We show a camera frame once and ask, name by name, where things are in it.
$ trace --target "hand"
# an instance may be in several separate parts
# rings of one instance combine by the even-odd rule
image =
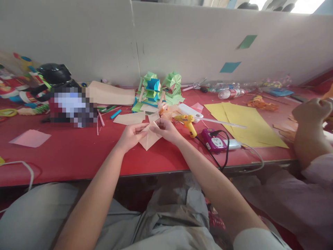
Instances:
[[[171,121],[165,120],[165,119],[158,119],[155,121],[157,124],[157,127],[150,127],[150,130],[154,133],[157,133],[161,136],[163,136],[164,139],[167,141],[173,143],[176,145],[179,141],[183,139],[181,134],[178,132],[178,130],[175,128],[175,126],[172,124]]]
[[[319,98],[312,99],[297,106],[292,114],[298,124],[322,124],[332,112],[332,104],[329,101],[321,101]]]
[[[119,141],[117,142],[115,148],[120,149],[124,153],[127,153],[131,148],[133,148],[138,142],[147,135],[147,131],[142,130],[147,127],[149,123],[138,123],[127,125],[124,132],[122,133]]]

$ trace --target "person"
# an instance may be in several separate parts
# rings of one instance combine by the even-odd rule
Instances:
[[[329,101],[318,98],[297,106],[294,150],[301,181],[280,167],[235,180],[241,194],[271,219],[295,234],[304,250],[333,248],[333,147],[325,138],[323,121],[332,112]]]
[[[181,182],[159,178],[144,213],[125,209],[112,197],[123,157],[147,135],[142,130],[148,123],[125,128],[80,198],[68,183],[49,183],[16,200],[0,220],[0,248],[221,249],[209,233],[202,189],[222,218],[234,249],[290,249],[170,121],[159,119],[156,124],[152,132],[181,151],[192,173],[184,174]]]

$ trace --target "pink paper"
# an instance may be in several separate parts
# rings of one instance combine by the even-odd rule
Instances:
[[[39,132],[37,130],[28,130],[11,140],[9,143],[36,148],[42,145],[51,135]]]
[[[204,106],[200,105],[198,102],[191,106],[195,111],[202,113],[202,110],[204,109]]]

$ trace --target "electrical cord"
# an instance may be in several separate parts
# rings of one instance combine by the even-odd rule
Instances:
[[[247,174],[247,173],[256,172],[256,171],[262,169],[262,168],[265,166],[265,162],[264,162],[263,158],[261,157],[261,155],[260,155],[260,154],[259,154],[254,148],[252,148],[251,146],[249,146],[249,145],[247,145],[247,144],[245,144],[245,143],[242,143],[242,142],[241,142],[241,144],[242,144],[242,145],[245,145],[245,146],[248,146],[250,149],[252,149],[253,151],[255,151],[255,153],[258,155],[258,157],[259,157],[260,160],[261,160],[261,166],[260,166],[259,168],[256,168],[256,169],[254,169],[254,170],[244,171],[244,172],[241,172],[241,173],[242,173],[242,174]]]
[[[230,139],[229,139],[229,135],[226,131],[223,131],[223,130],[218,130],[218,131],[214,131],[214,132],[211,132],[212,133],[216,133],[216,135],[219,133],[219,132],[224,132],[226,135],[227,135],[227,139],[228,139],[228,144],[227,144],[227,152],[226,152],[226,155],[225,155],[225,162],[224,162],[224,165],[221,167],[220,164],[217,162],[217,160],[215,159],[215,157],[213,156],[213,154],[211,153],[211,151],[207,148],[207,146],[199,139],[198,136],[196,136],[195,138],[199,140],[199,142],[201,142],[201,144],[207,149],[207,151],[209,152],[209,154],[213,157],[214,161],[216,162],[216,164],[218,165],[220,171],[222,172],[223,169],[225,168],[225,166],[227,165],[228,163],[228,156],[229,156],[229,145],[230,145]]]
[[[0,166],[3,166],[3,165],[8,165],[8,164],[15,164],[15,163],[22,163],[30,172],[30,183],[29,183],[29,188],[28,188],[28,192],[31,190],[32,188],[32,183],[34,181],[34,171],[32,170],[32,168],[24,161],[12,161],[12,162],[7,162],[7,163],[0,163]]]

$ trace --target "scrap paper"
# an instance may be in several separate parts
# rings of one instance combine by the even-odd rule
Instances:
[[[97,81],[91,82],[86,93],[89,102],[98,104],[133,105],[135,99],[134,89],[121,89]]]
[[[199,113],[202,113],[204,106],[202,106],[200,103],[197,102],[196,104],[192,105],[191,108],[193,108],[195,111]]]
[[[251,46],[251,44],[254,42],[256,39],[257,35],[248,35],[244,38],[242,43],[240,44],[239,48],[240,49],[247,49]]]
[[[113,122],[123,125],[131,125],[136,123],[142,123],[144,119],[146,119],[145,112],[137,112],[126,115],[118,115]]]
[[[37,130],[28,130],[11,140],[9,143],[36,148],[46,142],[46,140],[50,137],[50,134],[45,134]]]
[[[148,115],[149,122],[152,123],[160,118],[160,115],[158,112],[153,113],[151,115]]]
[[[145,150],[148,150],[152,145],[155,144],[162,136],[154,133],[150,130],[150,127],[158,127],[155,122],[151,122],[143,131],[147,131],[148,134],[143,137],[139,142]]]
[[[152,113],[155,113],[157,112],[159,109],[157,107],[154,107],[154,106],[151,106],[151,105],[148,105],[148,104],[142,104],[141,108],[140,108],[141,111],[146,111],[146,112],[152,112]]]
[[[241,62],[226,62],[220,73],[232,73],[240,65]]]
[[[239,142],[256,148],[276,146],[288,148],[255,108],[234,105],[229,102],[207,104],[205,107],[216,120],[247,126],[247,128],[237,128],[224,125]]]

